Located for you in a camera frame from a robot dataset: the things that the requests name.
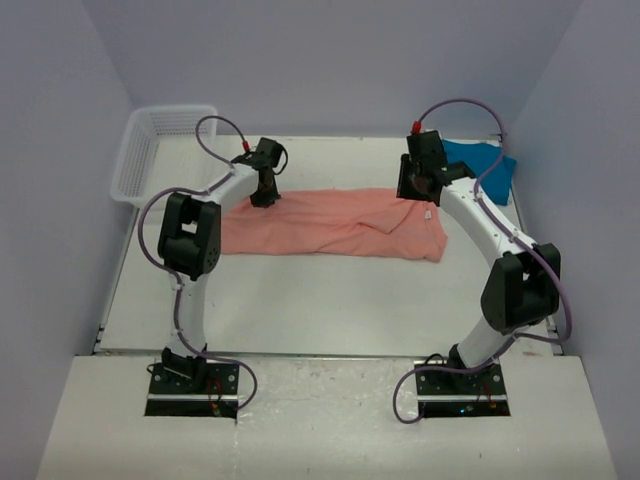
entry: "pink towel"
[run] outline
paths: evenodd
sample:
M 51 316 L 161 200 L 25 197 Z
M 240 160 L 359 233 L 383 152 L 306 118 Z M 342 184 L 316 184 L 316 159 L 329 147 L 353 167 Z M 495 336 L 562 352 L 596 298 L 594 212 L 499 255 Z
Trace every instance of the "pink towel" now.
M 386 188 L 284 192 L 267 208 L 247 199 L 222 220 L 222 253 L 332 253 L 437 262 L 447 236 L 433 203 Z

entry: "white floor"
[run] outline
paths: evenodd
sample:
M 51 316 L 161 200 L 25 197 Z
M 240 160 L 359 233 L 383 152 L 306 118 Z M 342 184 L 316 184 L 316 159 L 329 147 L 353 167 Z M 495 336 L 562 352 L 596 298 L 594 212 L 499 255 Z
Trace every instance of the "white floor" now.
M 249 138 L 255 144 L 258 137 Z M 388 187 L 397 184 L 402 138 L 274 137 L 290 154 L 279 189 Z M 202 159 L 181 143 L 182 161 Z M 240 151 L 222 136 L 221 153 Z M 513 204 L 503 211 L 516 222 Z M 448 352 L 480 318 L 480 294 L 489 267 L 462 228 L 442 213 L 449 242 L 439 264 L 331 255 L 225 256 L 209 281 L 205 331 L 219 352 L 424 356 Z M 158 217 L 145 238 L 155 251 Z M 100 348 L 158 352 L 169 336 L 171 291 L 166 274 L 129 246 Z M 536 327 L 544 333 L 544 326 Z M 546 345 L 521 341 L 516 352 L 549 355 Z
M 409 360 L 250 358 L 260 390 L 237 424 L 144 417 L 152 360 L 74 360 L 39 480 L 616 478 L 575 357 L 505 358 L 511 417 L 417 425 L 391 411 Z M 415 406 L 407 382 L 401 413 Z

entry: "white plastic basket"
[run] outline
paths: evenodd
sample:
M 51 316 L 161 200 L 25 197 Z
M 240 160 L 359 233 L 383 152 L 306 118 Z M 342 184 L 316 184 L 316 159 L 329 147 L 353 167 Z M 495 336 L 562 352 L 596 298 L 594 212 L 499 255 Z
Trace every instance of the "white plastic basket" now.
M 202 117 L 216 113 L 210 105 L 167 105 L 134 111 L 120 146 L 111 197 L 142 208 L 165 188 L 206 187 L 215 160 L 196 142 L 195 128 Z M 200 137 L 210 148 L 216 127 L 217 120 L 200 126 Z M 164 205 L 161 200 L 153 209 L 162 209 Z

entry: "blue folded towel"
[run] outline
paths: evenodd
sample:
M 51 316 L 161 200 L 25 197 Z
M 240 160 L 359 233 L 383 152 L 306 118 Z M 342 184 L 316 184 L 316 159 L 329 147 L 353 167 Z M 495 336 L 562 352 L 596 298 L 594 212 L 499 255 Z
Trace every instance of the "blue folded towel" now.
M 443 140 L 444 151 L 449 163 L 464 162 L 476 176 L 487 171 L 500 154 L 500 148 L 486 143 L 455 143 Z M 516 161 L 505 156 L 502 164 L 487 175 L 482 181 L 482 188 L 489 198 L 497 205 L 506 205 L 509 202 L 511 179 L 516 167 Z

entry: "gray wall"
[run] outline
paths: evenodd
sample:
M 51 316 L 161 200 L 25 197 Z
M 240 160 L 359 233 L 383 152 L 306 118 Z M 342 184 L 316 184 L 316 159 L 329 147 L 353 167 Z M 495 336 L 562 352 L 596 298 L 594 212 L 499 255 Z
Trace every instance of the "gray wall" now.
M 581 1 L 84 3 L 136 106 L 207 102 L 252 132 L 379 135 L 459 95 L 515 120 Z M 495 130 L 469 107 L 432 124 Z
M 0 65 L 0 478 L 13 480 L 37 472 L 115 273 L 131 212 L 108 184 L 130 102 L 79 0 L 0 2 Z
M 621 479 L 640 477 L 640 2 L 587 0 L 516 122 L 529 229 L 562 250 L 580 354 Z

